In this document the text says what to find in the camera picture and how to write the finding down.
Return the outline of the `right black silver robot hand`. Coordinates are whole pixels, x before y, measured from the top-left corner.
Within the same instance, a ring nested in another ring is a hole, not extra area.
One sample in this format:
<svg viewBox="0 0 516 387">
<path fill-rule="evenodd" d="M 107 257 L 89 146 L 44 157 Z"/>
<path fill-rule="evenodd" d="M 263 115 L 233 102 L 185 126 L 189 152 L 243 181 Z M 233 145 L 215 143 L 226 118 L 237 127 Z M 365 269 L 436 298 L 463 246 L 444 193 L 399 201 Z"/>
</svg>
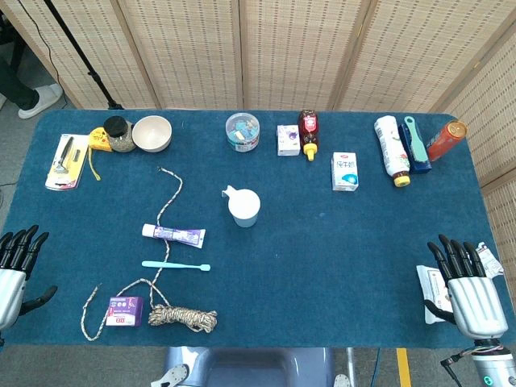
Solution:
<svg viewBox="0 0 516 387">
<path fill-rule="evenodd" d="M 493 280 L 487 277 L 481 258 L 469 242 L 459 243 L 440 234 L 443 245 L 427 244 L 443 277 L 451 310 L 443 310 L 432 300 L 425 307 L 435 317 L 452 323 L 474 340 L 499 339 L 508 324 Z"/>
</svg>

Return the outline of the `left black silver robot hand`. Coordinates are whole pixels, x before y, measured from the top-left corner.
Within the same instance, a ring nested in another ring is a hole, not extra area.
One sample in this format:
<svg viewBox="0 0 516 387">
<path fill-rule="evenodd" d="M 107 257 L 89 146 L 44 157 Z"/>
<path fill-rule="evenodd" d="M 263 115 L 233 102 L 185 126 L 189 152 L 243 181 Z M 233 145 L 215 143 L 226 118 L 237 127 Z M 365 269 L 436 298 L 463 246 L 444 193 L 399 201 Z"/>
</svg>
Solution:
<svg viewBox="0 0 516 387">
<path fill-rule="evenodd" d="M 49 237 L 48 232 L 43 232 L 34 239 L 38 230 L 35 224 L 1 236 L 1 331 L 11 328 L 20 316 L 45 305 L 58 290 L 51 285 L 41 296 L 24 300 L 40 249 Z"/>
</svg>

